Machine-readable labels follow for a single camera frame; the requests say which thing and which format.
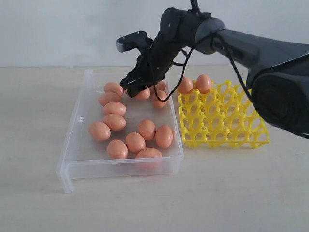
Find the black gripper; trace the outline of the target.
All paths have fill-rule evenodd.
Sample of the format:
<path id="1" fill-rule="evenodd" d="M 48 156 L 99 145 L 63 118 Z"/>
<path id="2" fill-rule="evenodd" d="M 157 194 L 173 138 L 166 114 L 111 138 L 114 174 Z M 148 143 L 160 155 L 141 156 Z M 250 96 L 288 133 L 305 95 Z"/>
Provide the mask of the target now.
<path id="1" fill-rule="evenodd" d="M 145 85 L 164 79 L 165 73 L 183 47 L 184 44 L 168 41 L 161 32 L 158 33 L 150 48 L 138 56 L 136 66 L 121 80 L 120 86 L 131 98 L 136 97 L 148 88 Z"/>

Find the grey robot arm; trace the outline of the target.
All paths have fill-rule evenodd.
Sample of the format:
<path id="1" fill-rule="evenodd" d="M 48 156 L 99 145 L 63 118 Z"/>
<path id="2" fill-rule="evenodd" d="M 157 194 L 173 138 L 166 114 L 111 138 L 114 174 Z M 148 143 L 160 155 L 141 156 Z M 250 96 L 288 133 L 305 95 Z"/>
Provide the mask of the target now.
<path id="1" fill-rule="evenodd" d="M 201 12 L 167 8 L 155 39 L 144 31 L 120 37 L 120 52 L 138 49 L 136 66 L 120 82 L 129 96 L 162 81 L 185 47 L 202 54 L 215 52 L 231 64 L 248 69 L 241 85 L 259 116 L 268 124 L 297 136 L 309 136 L 309 47 L 228 30 L 224 23 Z"/>

